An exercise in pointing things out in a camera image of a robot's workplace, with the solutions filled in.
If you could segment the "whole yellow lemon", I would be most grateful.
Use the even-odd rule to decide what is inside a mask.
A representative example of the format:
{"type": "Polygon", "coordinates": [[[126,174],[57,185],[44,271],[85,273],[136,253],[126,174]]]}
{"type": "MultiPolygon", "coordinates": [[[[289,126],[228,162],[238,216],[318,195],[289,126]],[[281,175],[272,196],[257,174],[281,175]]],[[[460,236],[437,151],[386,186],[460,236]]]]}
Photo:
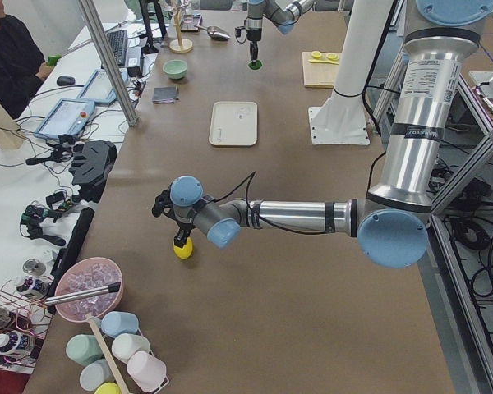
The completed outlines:
{"type": "Polygon", "coordinates": [[[179,259],[189,259],[194,252],[194,245],[190,237],[187,238],[183,246],[173,245],[173,253],[179,259]]]}

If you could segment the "green lime slice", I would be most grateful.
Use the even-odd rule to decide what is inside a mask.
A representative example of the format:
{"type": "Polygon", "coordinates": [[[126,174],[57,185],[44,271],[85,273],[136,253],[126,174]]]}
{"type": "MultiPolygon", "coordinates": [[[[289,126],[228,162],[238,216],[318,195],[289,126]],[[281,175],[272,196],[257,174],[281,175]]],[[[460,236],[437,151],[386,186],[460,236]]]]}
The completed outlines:
{"type": "Polygon", "coordinates": [[[249,62],[247,65],[252,70],[259,70],[262,68],[262,62],[261,61],[249,62]]]}

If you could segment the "cream rectangular tray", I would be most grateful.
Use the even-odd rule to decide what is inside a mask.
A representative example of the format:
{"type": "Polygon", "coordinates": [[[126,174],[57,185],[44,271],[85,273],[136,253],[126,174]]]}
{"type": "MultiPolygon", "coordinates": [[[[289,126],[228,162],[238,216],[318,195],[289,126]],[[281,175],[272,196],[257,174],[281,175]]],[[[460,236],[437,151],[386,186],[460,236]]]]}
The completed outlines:
{"type": "Polygon", "coordinates": [[[257,142],[258,106],[255,102],[218,101],[210,121],[213,146],[249,147],[257,142]]]}

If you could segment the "wooden mug tree stand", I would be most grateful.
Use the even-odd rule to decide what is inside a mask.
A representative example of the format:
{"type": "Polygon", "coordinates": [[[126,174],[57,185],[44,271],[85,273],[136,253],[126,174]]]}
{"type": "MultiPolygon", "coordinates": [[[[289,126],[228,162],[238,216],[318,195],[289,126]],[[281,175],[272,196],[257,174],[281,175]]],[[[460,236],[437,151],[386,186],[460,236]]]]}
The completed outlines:
{"type": "Polygon", "coordinates": [[[167,11],[173,14],[173,25],[176,31],[176,38],[170,42],[169,48],[174,53],[189,53],[193,49],[193,42],[185,39],[181,30],[182,11],[188,3],[182,0],[166,0],[165,4],[167,11]]]}

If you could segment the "green ceramic bowl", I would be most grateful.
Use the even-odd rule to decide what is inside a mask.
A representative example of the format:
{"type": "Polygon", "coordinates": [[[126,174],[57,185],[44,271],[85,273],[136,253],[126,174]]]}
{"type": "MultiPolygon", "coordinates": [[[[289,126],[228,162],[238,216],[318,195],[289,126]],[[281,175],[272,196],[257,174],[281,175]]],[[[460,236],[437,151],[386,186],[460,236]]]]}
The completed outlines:
{"type": "Polygon", "coordinates": [[[163,64],[164,74],[171,80],[180,80],[187,75],[188,64],[182,59],[173,59],[163,64]]]}

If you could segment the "blue cup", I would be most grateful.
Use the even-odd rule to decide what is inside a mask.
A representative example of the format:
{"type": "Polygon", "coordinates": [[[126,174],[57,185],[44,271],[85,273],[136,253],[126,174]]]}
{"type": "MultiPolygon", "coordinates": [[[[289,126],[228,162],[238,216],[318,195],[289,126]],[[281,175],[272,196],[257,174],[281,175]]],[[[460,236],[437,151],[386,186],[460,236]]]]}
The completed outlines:
{"type": "Polygon", "coordinates": [[[102,318],[100,328],[104,334],[115,338],[123,333],[136,334],[139,326],[139,320],[135,314],[111,311],[102,318]]]}

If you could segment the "white cup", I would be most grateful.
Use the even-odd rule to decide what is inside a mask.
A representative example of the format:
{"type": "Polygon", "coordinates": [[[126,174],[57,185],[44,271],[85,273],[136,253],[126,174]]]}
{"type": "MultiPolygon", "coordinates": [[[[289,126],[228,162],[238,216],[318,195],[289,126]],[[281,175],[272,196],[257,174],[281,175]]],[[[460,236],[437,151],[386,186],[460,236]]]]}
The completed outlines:
{"type": "Polygon", "coordinates": [[[113,340],[111,351],[116,359],[127,364],[136,352],[150,352],[150,342],[141,335],[122,333],[113,340]]]}

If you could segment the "black keyboard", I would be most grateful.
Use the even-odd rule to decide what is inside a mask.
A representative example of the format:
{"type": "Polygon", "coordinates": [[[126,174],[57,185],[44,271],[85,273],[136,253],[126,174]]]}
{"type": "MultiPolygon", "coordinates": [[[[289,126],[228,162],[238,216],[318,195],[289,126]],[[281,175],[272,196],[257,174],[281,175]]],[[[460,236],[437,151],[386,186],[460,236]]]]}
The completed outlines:
{"type": "Polygon", "coordinates": [[[116,63],[124,66],[127,53],[127,32],[125,30],[110,31],[106,34],[116,63]]]}

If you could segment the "green cup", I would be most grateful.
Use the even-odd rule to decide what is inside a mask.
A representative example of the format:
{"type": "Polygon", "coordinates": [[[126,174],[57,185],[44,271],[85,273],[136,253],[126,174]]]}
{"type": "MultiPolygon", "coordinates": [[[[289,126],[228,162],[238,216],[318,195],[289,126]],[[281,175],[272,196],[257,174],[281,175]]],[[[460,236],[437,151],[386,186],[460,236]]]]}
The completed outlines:
{"type": "Polygon", "coordinates": [[[95,336],[86,334],[75,335],[68,341],[66,355],[82,366],[87,366],[104,356],[95,336]]]}

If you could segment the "blue teach pendant far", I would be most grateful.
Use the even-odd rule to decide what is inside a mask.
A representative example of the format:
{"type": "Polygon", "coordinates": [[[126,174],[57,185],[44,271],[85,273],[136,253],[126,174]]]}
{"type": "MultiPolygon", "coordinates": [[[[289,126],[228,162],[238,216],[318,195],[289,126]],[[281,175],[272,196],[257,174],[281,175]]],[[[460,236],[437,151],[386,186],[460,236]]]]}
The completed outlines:
{"type": "Polygon", "coordinates": [[[98,105],[112,103],[116,99],[116,94],[106,70],[94,70],[76,98],[93,101],[98,105]]]}

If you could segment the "yellow cup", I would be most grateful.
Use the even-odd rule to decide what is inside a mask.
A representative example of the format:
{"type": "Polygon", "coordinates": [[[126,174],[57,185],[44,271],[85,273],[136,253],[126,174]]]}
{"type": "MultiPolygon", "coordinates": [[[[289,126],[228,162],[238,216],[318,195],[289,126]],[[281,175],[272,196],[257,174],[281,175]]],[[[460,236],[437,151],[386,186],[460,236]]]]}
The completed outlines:
{"type": "Polygon", "coordinates": [[[122,391],[116,383],[107,382],[98,386],[94,394],[122,394],[122,391]]]}

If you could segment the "black computer mouse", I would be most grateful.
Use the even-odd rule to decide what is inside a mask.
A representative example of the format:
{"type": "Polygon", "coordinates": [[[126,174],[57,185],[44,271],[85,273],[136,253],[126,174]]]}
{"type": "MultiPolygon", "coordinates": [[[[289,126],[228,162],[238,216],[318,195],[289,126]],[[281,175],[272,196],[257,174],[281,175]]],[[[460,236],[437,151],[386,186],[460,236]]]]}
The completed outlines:
{"type": "Polygon", "coordinates": [[[75,78],[72,76],[59,76],[57,78],[57,86],[64,87],[74,85],[76,82],[75,78]]]}

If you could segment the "white pillar with base plate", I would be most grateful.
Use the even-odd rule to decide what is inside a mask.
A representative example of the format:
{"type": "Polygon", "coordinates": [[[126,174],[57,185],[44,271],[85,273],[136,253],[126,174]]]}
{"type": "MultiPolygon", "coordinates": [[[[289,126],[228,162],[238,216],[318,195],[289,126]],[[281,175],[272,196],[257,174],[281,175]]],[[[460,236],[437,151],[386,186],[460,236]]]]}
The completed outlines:
{"type": "Polygon", "coordinates": [[[370,143],[363,106],[364,90],[382,34],[389,28],[389,15],[395,8],[393,0],[353,3],[332,94],[322,106],[309,108],[314,145],[370,143]]]}

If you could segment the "black plastic bracket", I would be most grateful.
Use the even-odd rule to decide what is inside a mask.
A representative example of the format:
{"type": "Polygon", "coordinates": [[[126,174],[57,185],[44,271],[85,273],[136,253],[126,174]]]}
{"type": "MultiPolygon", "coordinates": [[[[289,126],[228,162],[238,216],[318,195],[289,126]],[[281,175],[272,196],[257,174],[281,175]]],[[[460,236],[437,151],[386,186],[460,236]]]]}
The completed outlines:
{"type": "Polygon", "coordinates": [[[71,183],[79,186],[79,196],[98,203],[104,192],[108,174],[117,158],[117,148],[110,141],[96,140],[75,144],[69,172],[71,183]]]}

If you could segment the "aluminium frame post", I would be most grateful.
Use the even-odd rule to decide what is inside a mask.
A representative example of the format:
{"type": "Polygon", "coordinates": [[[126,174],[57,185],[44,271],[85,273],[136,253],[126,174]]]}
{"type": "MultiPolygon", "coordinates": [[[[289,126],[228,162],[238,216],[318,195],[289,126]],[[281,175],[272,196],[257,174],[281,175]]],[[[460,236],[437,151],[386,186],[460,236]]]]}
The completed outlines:
{"type": "Polygon", "coordinates": [[[79,0],[78,4],[82,16],[85,18],[85,24],[90,32],[90,37],[92,38],[95,49],[122,109],[123,115],[129,126],[135,126],[138,122],[138,116],[136,115],[133,103],[128,96],[126,85],[122,80],[120,70],[117,66],[111,46],[109,45],[107,35],[104,32],[102,21],[94,6],[94,2],[91,0],[79,0]]]}

